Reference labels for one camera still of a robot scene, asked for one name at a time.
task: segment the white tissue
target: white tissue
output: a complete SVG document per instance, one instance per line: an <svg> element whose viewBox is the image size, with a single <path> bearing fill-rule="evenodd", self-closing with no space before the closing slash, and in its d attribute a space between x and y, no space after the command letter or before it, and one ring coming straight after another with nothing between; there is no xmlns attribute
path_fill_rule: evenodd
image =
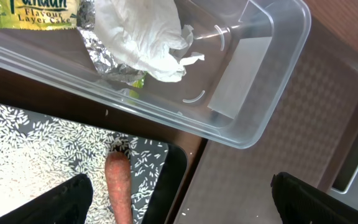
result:
<svg viewBox="0 0 358 224"><path fill-rule="evenodd" d="M193 28L180 29L173 0L97 0L95 9L94 32L119 63L178 82L185 65L204 59L196 52L182 58L193 43Z"/></svg>

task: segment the plastic bag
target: plastic bag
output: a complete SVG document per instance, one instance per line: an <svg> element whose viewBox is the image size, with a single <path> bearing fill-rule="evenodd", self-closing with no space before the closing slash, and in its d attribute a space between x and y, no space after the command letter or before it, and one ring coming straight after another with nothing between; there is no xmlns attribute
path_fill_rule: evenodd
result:
<svg viewBox="0 0 358 224"><path fill-rule="evenodd" d="M0 28L76 28L80 0L0 0Z"/></svg>

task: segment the uncooked rice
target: uncooked rice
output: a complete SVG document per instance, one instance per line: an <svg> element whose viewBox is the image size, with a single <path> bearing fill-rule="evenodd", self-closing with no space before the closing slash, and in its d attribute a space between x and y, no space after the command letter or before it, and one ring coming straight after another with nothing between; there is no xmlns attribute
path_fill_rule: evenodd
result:
<svg viewBox="0 0 358 224"><path fill-rule="evenodd" d="M134 137L129 142L126 134L59 118L45 120L32 122L25 111L0 105L0 216L83 173L94 189L86 223L115 223L108 209L104 162L109 151L120 150L136 161L133 176L150 172L151 181L142 174L138 192L132 192L134 223L141 223L161 170L146 163L149 151L135 150L138 140L143 139ZM24 126L31 131L21 132Z"/></svg>

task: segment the baking tray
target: baking tray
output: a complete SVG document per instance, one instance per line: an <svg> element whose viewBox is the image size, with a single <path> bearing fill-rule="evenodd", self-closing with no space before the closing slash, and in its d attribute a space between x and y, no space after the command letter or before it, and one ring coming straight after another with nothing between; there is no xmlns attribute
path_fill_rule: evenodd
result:
<svg viewBox="0 0 358 224"><path fill-rule="evenodd" d="M13 136L18 136L16 139L20 138L17 141L15 140L14 143L18 148L20 148L20 146L17 146L19 142L21 142L20 144L23 142L29 144L30 142L42 141L42 144L46 144L44 139L39 139L41 138L39 136L44 136L44 134L48 133L46 134L48 136L48 142L54 142L51 143L54 147L59 147L65 152L70 152L70 149L74 150L74 148L77 148L78 146L84 150L88 150L85 146L87 145L87 140L85 139L96 138L98 136L99 144L95 145L98 151L114 149L122 151L130 157L132 167L131 191L133 194L138 194L138 191L142 186L143 189L146 186L147 190L153 190L151 195L142 195L140 198L132 198L134 223L164 223L167 219L188 163L186 153L180 147L119 132L103 130L85 124L79 124L0 104L0 124L1 123L4 123L5 125L3 125L3 131L0 128L0 133L5 133L7 131L6 134L2 134L2 137L6 138L8 135L10 138L13 138ZM34 137L34 133L37 131L43 134L38 134L38 137ZM76 138L74 139L71 139L70 137L70 140L68 140L66 137L66 140L62 140L60 137L60 135L64 133L72 135L75 131L77 131L77 133ZM71 173L72 175L78 172L82 173L83 169L77 169L75 167L78 166L80 161L83 161L84 155L77 155L77 157L74 156L74 159L71 159L73 161L69 163L72 168L69 168L67 164L67 168L71 170L68 176L70 176ZM141 212L140 208L144 208L145 205L147 205L148 208L145 212Z"/></svg>
<svg viewBox="0 0 358 224"><path fill-rule="evenodd" d="M313 18L259 142L238 150L209 141L174 223L281 223L273 175L329 190L357 132L358 54Z"/></svg>

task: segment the tissue paper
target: tissue paper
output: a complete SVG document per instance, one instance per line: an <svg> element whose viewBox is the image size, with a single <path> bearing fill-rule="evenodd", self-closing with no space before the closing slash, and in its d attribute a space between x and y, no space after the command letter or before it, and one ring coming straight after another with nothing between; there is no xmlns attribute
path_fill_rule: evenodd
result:
<svg viewBox="0 0 358 224"><path fill-rule="evenodd" d="M182 37L173 0L98 0L95 9L94 32L119 63L163 82L178 82L186 74L184 65L203 59L194 53L182 62L193 28L185 26Z"/></svg>
<svg viewBox="0 0 358 224"><path fill-rule="evenodd" d="M133 69L124 63L118 63L94 33L95 0L81 0L77 21L77 29L102 80L124 82L130 86L142 88L138 82L144 80L145 72Z"/></svg>

